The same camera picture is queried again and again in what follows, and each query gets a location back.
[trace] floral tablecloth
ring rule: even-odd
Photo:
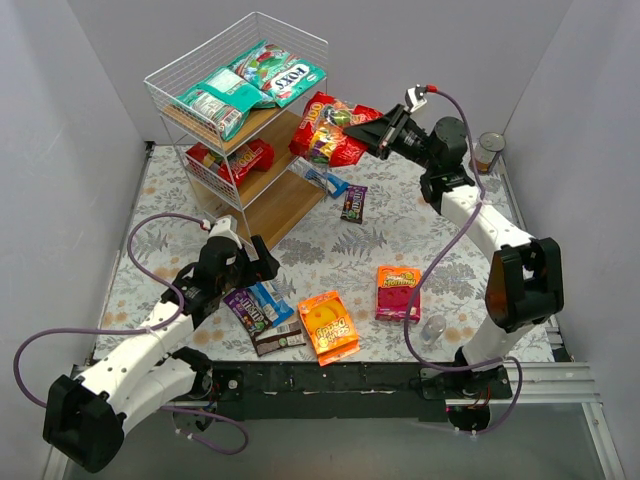
[[[364,222],[357,225],[340,220],[343,198],[319,202],[273,249],[272,254],[282,265],[276,286],[294,309],[305,298],[328,290],[340,292],[355,321],[361,346],[360,352],[346,361],[413,361],[404,344],[402,326],[374,319],[377,267],[424,269],[455,234],[456,227],[422,199],[418,183],[421,169],[397,155],[386,161],[365,155],[357,166],[335,173],[350,183],[368,187]],[[484,182],[487,198],[511,218],[500,178],[489,176]],[[133,222],[160,212],[202,216],[171,147],[154,149]],[[182,266],[197,259],[205,240],[206,234],[195,224],[162,219],[139,233],[134,251],[147,268],[173,279]],[[436,268],[422,292],[422,320],[411,327],[413,344],[425,358],[449,361],[474,335],[485,317],[488,273],[488,262],[467,238]],[[163,290],[139,272],[124,253],[103,327],[135,328]],[[427,349],[419,332],[424,320],[434,314],[446,317],[447,329],[435,346]],[[99,337],[95,357],[104,357],[120,341],[122,337]],[[258,360],[247,333],[226,306],[209,317],[187,344],[212,360]],[[553,361],[543,326],[524,336],[513,353],[522,361]],[[261,357],[265,361],[313,359],[310,343]]]

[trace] red candy bag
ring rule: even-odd
[[[381,116],[382,113],[373,108],[342,102],[318,92],[307,103],[289,150],[310,162],[330,167],[355,165],[367,147],[345,135],[342,129]]]
[[[231,183],[229,169],[223,158],[215,152],[210,151],[202,143],[197,143],[187,151],[187,159],[190,163],[197,160],[205,167],[218,174],[220,178]],[[249,173],[255,168],[261,172],[266,172],[273,165],[275,153],[273,147],[264,140],[256,138],[245,143],[228,157],[229,166],[233,172],[233,179],[236,186],[240,186]]]
[[[236,186],[240,186],[244,181],[244,178],[247,176],[247,173],[249,173],[249,170],[253,167],[263,172],[269,170],[271,165],[273,165],[273,157],[273,147],[259,138],[251,140],[239,147],[228,158]],[[229,170],[224,163],[220,165],[218,175],[223,180],[231,183]]]

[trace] wooden shelf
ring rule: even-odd
[[[246,210],[252,235],[261,235],[272,249],[324,197],[324,191],[314,187],[293,172],[285,172]],[[238,220],[238,235],[249,240],[242,214],[229,207],[223,215]]]
[[[291,112],[283,112],[277,119],[264,127],[258,137],[273,147],[273,165],[266,172],[251,170],[238,188],[242,205],[251,203],[275,178],[282,175],[291,163],[289,142],[302,119]]]
[[[169,105],[163,110],[164,115],[195,138],[209,144],[210,147],[217,147],[216,149],[222,150],[226,153],[231,153],[240,145],[249,141],[261,125],[264,125],[278,115],[284,113],[288,112],[280,107],[252,110],[238,133],[236,133],[230,140],[220,144],[217,135],[210,128],[205,126],[205,121],[196,119],[194,114],[187,113],[183,108],[179,108],[175,105]]]

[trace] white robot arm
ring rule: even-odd
[[[369,153],[385,159],[391,151],[425,168],[420,186],[425,201],[460,228],[491,263],[485,295],[487,318],[474,337],[456,354],[456,366],[469,367],[476,376],[503,358],[535,325],[564,305],[560,248],[550,238],[537,240],[482,202],[480,189],[466,174],[462,160],[470,139],[468,125],[454,117],[440,119],[431,134],[411,114],[426,105],[427,93],[448,98],[436,87],[417,85],[386,115],[344,132],[365,143]],[[469,225],[478,202],[479,213]]]
[[[203,353],[176,350],[176,345],[217,310],[229,290],[276,277],[278,262],[259,236],[251,240],[255,261],[235,233],[235,220],[219,219],[198,262],[173,281],[184,297],[180,315],[158,328],[178,308],[175,292],[167,290],[138,329],[146,334],[129,337],[75,378],[59,377],[49,389],[44,439],[87,471],[97,472],[145,417],[176,397],[206,392],[211,362]]]

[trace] black metal base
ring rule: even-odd
[[[217,413],[236,420],[417,418],[446,422],[446,399],[464,398],[451,376],[421,376],[417,363],[214,362]],[[492,398],[510,398],[506,372]]]

